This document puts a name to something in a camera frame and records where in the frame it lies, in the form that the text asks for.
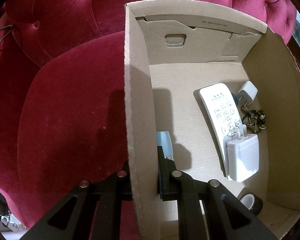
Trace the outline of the large white charger plug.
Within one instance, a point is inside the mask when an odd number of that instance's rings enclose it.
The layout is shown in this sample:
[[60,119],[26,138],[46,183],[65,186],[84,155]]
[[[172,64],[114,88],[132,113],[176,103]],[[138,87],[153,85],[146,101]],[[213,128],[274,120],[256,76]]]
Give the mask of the large white charger plug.
[[243,182],[259,171],[259,142],[257,134],[248,134],[243,124],[243,134],[226,143],[229,177]]

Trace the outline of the white and teal tube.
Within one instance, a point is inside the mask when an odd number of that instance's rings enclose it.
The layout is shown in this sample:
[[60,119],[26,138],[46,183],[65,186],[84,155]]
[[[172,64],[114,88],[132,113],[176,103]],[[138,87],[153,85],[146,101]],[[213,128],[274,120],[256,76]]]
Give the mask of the white and teal tube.
[[169,131],[158,131],[156,136],[157,145],[162,147],[164,157],[166,159],[174,160],[173,146]]

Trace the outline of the white remote control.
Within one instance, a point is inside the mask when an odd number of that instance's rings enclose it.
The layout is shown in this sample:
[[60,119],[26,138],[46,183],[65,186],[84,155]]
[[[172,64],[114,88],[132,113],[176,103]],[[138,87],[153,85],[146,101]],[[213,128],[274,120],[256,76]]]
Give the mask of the white remote control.
[[227,143],[240,139],[243,135],[243,124],[233,96],[224,83],[207,86],[199,90],[199,96],[204,104],[213,127],[221,152],[226,177],[230,176]]

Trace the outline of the metal keychain with charms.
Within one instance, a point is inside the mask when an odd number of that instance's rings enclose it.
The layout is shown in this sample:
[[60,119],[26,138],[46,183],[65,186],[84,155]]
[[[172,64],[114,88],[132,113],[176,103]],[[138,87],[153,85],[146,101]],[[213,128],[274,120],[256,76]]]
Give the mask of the metal keychain with charms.
[[260,131],[266,129],[266,115],[265,112],[261,109],[254,110],[250,109],[248,106],[243,105],[241,111],[244,113],[242,118],[243,124],[251,131],[252,133],[259,133]]

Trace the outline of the small white charger plug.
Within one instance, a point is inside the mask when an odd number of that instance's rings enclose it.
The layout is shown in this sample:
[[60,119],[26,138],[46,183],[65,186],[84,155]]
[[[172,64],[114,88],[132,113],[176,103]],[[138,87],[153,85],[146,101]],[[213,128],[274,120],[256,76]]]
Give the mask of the small white charger plug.
[[251,81],[246,81],[237,92],[236,96],[240,102],[246,106],[253,103],[258,93],[258,89]]

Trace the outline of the cardboard box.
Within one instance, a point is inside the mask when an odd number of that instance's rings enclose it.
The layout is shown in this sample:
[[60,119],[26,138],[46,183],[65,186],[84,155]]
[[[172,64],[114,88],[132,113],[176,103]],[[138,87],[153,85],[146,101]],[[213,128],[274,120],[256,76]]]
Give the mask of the cardboard box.
[[[155,192],[155,132],[169,131],[177,166],[218,179],[234,195],[265,201],[260,219],[279,238],[300,217],[300,72],[282,37],[240,11],[195,0],[144,0],[125,6],[125,107],[129,166],[140,237],[174,239],[177,211]],[[258,89],[266,113],[260,169],[226,178],[198,92],[215,83]]]

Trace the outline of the blue teardrop key fob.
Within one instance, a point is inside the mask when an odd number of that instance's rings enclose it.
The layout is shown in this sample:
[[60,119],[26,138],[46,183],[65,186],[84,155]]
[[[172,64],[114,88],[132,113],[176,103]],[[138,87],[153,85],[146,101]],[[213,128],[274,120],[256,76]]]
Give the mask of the blue teardrop key fob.
[[231,95],[232,95],[232,98],[233,98],[233,100],[234,100],[234,102],[235,102],[235,105],[238,106],[239,99],[238,99],[237,95],[234,94],[234,93],[231,93]]

